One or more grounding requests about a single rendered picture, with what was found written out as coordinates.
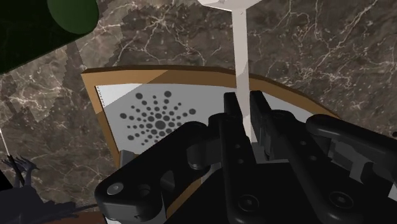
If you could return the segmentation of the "white long-handled tool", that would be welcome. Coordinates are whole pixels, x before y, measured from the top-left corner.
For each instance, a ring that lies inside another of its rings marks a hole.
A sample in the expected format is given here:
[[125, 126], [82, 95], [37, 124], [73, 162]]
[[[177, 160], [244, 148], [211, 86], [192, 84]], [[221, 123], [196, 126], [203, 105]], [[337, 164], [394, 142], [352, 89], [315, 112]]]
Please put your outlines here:
[[261, 0], [198, 0], [202, 6], [230, 11], [232, 14], [233, 50], [235, 58], [236, 95], [242, 111], [245, 133], [256, 141], [251, 125], [249, 105], [249, 59], [247, 47], [247, 9]]

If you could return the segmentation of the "wood-framed white dotted board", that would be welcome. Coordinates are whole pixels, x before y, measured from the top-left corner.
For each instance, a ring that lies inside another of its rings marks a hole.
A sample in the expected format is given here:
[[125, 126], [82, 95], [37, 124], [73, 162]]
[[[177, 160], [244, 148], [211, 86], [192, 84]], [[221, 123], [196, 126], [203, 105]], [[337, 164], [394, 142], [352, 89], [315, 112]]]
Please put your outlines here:
[[[235, 74], [194, 66], [87, 69], [82, 79], [119, 169], [187, 122], [208, 124], [236, 95]], [[321, 224], [286, 159], [254, 150], [264, 224]]]

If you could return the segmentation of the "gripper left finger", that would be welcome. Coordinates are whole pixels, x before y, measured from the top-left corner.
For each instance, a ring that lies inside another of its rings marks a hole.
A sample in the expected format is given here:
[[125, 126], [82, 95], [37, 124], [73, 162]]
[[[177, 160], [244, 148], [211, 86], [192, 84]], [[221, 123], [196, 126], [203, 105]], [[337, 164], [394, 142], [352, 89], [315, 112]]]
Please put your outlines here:
[[103, 180], [95, 199], [121, 224], [264, 224], [256, 161], [233, 92], [208, 124], [187, 122]]

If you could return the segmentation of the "dark green cylinder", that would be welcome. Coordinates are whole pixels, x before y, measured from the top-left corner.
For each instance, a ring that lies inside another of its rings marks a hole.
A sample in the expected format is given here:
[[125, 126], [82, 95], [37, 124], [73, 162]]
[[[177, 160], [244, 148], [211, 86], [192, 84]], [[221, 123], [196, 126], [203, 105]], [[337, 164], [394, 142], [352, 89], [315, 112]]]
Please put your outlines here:
[[96, 0], [0, 0], [0, 74], [94, 30]]

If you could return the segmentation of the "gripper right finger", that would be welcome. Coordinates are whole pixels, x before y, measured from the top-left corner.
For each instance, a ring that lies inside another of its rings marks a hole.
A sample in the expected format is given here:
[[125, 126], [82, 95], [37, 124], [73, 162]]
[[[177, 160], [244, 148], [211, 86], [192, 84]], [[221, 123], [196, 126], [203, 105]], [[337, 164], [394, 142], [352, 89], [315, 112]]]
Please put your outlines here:
[[[289, 161], [321, 224], [397, 224], [397, 140], [330, 115], [298, 121], [289, 111], [271, 109], [260, 91], [250, 93], [251, 123], [269, 159]], [[334, 164], [337, 142], [368, 159], [360, 181]]]

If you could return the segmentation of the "dark spiky figure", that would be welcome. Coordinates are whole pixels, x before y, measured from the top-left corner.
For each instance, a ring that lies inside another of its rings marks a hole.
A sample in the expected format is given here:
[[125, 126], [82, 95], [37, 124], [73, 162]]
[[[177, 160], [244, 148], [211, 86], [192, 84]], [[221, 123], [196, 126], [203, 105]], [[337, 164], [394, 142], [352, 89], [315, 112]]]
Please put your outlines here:
[[14, 184], [0, 185], [0, 224], [45, 224], [63, 218], [77, 218], [78, 212], [97, 207], [90, 204], [78, 207], [75, 202], [44, 202], [32, 186], [35, 163], [24, 157], [13, 158], [10, 153], [3, 163], [15, 171]]

